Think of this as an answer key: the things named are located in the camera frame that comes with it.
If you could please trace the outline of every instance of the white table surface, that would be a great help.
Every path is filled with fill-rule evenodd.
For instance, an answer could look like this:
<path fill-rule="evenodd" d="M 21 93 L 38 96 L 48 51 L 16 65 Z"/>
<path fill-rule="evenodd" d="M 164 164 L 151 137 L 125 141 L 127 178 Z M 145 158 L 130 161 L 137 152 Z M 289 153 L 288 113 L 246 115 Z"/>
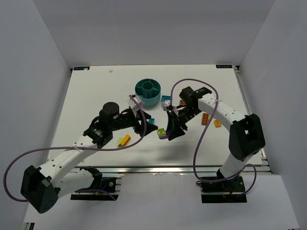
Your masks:
<path fill-rule="evenodd" d="M 243 176 L 249 187 L 253 176 Z M 61 198 L 45 214 L 29 205 L 34 230 L 288 230 L 298 228 L 278 175 L 259 175 L 242 204 L 202 204 L 194 175 L 127 174 L 117 201 Z"/>
<path fill-rule="evenodd" d="M 212 84 L 219 92 L 223 102 L 237 111 L 247 113 L 242 95 L 233 69 L 217 69 L 215 65 L 148 65 L 148 66 L 91 66 L 89 70 L 75 70 L 67 91 L 65 103 L 60 116 L 52 146 L 72 145 L 90 125 L 92 119 L 107 102 L 119 104 L 120 111 L 128 107 L 128 95 L 134 94 L 135 84 L 145 78 L 157 80 L 161 85 L 161 95 L 170 95 L 171 87 L 180 79 L 196 78 Z M 179 104 L 179 93 L 187 86 L 193 90 L 203 87 L 201 83 L 186 81 L 174 90 L 174 103 Z M 167 115 L 161 103 L 152 108 L 144 108 L 154 119 L 159 128 L 166 128 Z M 204 126 L 201 117 L 187 123 L 188 131 L 182 137 L 172 141 L 160 140 L 156 132 L 146 136 L 131 149 L 116 152 L 98 152 L 88 157 L 80 166 L 191 166 L 196 144 Z M 111 140 L 105 148 L 116 148 L 116 141 L 126 134 L 131 141 L 139 135 L 132 128 L 113 132 Z M 197 165 L 223 165 L 227 156 L 229 133 L 223 127 L 215 128 L 212 123 L 205 135 Z M 59 155 L 59 151 L 51 151 L 49 159 Z M 250 161 L 262 164 L 257 154 Z"/>

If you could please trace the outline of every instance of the orange lego brick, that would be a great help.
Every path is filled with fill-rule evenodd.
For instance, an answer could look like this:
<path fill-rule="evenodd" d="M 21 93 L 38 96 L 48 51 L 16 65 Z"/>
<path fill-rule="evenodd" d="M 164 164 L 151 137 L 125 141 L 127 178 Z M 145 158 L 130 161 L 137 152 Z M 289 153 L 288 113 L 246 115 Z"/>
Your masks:
<path fill-rule="evenodd" d="M 216 128 L 218 128 L 218 127 L 221 127 L 222 124 L 221 124 L 221 122 L 215 120 L 215 121 L 214 121 L 214 126 L 215 126 Z"/>
<path fill-rule="evenodd" d="M 201 125 L 206 126 L 208 124 L 208 120 L 210 119 L 210 115 L 203 113 L 202 119 L 201 119 Z"/>
<path fill-rule="evenodd" d="M 186 104 L 183 100 L 180 100 L 179 105 L 185 106 L 185 105 L 187 105 L 187 104 Z"/>
<path fill-rule="evenodd" d="M 130 135 L 127 134 L 120 143 L 121 147 L 126 146 L 126 144 L 130 141 L 130 139 L 131 139 Z"/>

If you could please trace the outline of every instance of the lime green brick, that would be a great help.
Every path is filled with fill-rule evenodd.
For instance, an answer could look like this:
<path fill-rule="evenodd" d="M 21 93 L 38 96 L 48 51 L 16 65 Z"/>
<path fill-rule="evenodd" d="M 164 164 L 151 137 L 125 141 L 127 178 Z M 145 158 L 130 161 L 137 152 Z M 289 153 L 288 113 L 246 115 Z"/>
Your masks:
<path fill-rule="evenodd" d="M 117 140 L 117 146 L 118 147 L 123 147 L 120 143 L 122 142 L 122 140 L 123 140 L 124 138 L 119 138 L 118 140 Z"/>
<path fill-rule="evenodd" d="M 163 128 L 157 130 L 158 137 L 166 136 L 166 131 Z"/>

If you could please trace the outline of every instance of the small toy block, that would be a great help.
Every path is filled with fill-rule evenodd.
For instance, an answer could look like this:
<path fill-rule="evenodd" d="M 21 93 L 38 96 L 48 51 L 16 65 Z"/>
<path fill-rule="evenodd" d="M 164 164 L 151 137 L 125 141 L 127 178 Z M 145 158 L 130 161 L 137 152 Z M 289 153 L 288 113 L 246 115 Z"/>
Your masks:
<path fill-rule="evenodd" d="M 131 139 L 130 135 L 127 134 L 120 143 L 121 147 L 126 146 L 126 144 L 130 141 L 130 139 Z"/>
<path fill-rule="evenodd" d="M 208 124 L 209 117 L 210 117 L 209 114 L 203 113 L 202 119 L 201 119 L 202 126 L 206 126 Z"/>
<path fill-rule="evenodd" d="M 161 140 L 163 139 L 168 139 L 169 138 L 169 135 L 171 134 L 171 130 L 167 130 L 166 131 L 166 135 L 164 137 L 159 137 Z"/>
<path fill-rule="evenodd" d="M 158 129 L 157 134 L 158 134 L 158 137 L 160 137 L 160 138 L 166 136 L 165 129 L 163 129 L 163 128 Z"/>
<path fill-rule="evenodd" d="M 149 119 L 149 123 L 152 123 L 154 125 L 154 119 L 153 118 L 150 118 Z"/>
<path fill-rule="evenodd" d="M 123 139 L 124 139 L 124 138 L 119 138 L 119 139 L 117 140 L 117 146 L 118 146 L 118 147 L 122 147 L 122 146 L 120 145 L 120 143 L 123 141 Z"/>
<path fill-rule="evenodd" d="M 187 104 L 183 100 L 180 100 L 179 105 L 185 106 Z"/>
<path fill-rule="evenodd" d="M 215 121 L 214 121 L 214 126 L 215 126 L 216 128 L 218 128 L 218 127 L 221 127 L 222 124 L 221 124 L 221 122 L 215 120 Z"/>
<path fill-rule="evenodd" d="M 166 101 L 166 100 L 171 100 L 171 96 L 162 95 L 161 101 L 164 102 L 164 101 Z"/>

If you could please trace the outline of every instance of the yellow lego brick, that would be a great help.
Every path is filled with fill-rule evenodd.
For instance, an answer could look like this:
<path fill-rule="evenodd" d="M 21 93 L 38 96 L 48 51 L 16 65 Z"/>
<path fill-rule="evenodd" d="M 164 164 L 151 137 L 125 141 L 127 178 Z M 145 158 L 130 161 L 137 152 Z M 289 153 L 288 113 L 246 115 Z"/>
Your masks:
<path fill-rule="evenodd" d="M 118 146 L 118 147 L 122 147 L 121 142 L 123 141 L 123 139 L 124 139 L 124 138 L 119 138 L 119 139 L 117 140 L 117 146 Z"/>
<path fill-rule="evenodd" d="M 221 124 L 221 122 L 215 120 L 215 121 L 214 121 L 214 126 L 215 126 L 216 128 L 218 128 L 218 127 L 221 127 L 222 124 Z"/>
<path fill-rule="evenodd" d="M 121 141 L 121 143 L 120 143 L 120 147 L 123 147 L 123 146 L 126 146 L 126 144 L 130 141 L 130 139 L 131 139 L 131 137 L 130 137 L 130 135 L 126 135 L 124 138 L 123 138 L 123 140 Z"/>
<path fill-rule="evenodd" d="M 160 129 L 157 130 L 157 134 L 158 134 L 158 137 L 161 138 L 161 137 L 166 136 L 166 131 L 165 131 L 165 129 L 160 128 Z"/>

